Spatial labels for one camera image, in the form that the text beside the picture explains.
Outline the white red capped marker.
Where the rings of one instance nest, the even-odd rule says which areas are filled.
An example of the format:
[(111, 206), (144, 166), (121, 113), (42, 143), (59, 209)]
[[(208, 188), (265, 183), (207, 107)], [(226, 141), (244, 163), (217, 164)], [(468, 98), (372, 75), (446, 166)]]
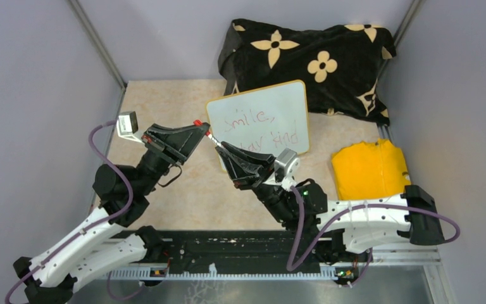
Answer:
[(222, 147), (222, 144), (212, 135), (210, 131), (206, 132), (206, 137), (209, 138), (216, 146)]

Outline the yellow framed whiteboard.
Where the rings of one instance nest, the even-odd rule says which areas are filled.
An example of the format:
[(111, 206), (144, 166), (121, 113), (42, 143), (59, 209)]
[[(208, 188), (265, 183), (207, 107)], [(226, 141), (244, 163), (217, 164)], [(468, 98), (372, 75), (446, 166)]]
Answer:
[(306, 86), (301, 80), (208, 101), (211, 133), (238, 148), (278, 156), (310, 149)]

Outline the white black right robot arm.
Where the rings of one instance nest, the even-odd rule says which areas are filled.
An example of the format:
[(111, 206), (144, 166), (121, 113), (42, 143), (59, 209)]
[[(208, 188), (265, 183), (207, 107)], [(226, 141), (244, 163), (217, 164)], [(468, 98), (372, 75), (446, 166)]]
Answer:
[(339, 236), (331, 243), (333, 257), (347, 261), (382, 244), (446, 242), (434, 199), (419, 186), (378, 199), (331, 200), (313, 179), (296, 182), (301, 161), (289, 148), (273, 156), (221, 142), (215, 150), (234, 187), (252, 191), (282, 227), (295, 232), (296, 245), (310, 238), (313, 248), (331, 232)]

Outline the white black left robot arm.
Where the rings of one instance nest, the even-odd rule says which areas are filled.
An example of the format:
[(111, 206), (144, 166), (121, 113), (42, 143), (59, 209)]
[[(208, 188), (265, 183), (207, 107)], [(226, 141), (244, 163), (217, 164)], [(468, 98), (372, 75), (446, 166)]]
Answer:
[(155, 228), (144, 226), (105, 250), (98, 246), (138, 220), (149, 206), (147, 196), (161, 186), (172, 168), (181, 168), (209, 132), (209, 124), (167, 128), (157, 124), (144, 132), (121, 119), (110, 120), (120, 137), (143, 144), (136, 166), (108, 159), (98, 168), (93, 189), (101, 203), (85, 220), (50, 249), (14, 264), (29, 303), (66, 303), (98, 277), (141, 260), (157, 262), (165, 252)]

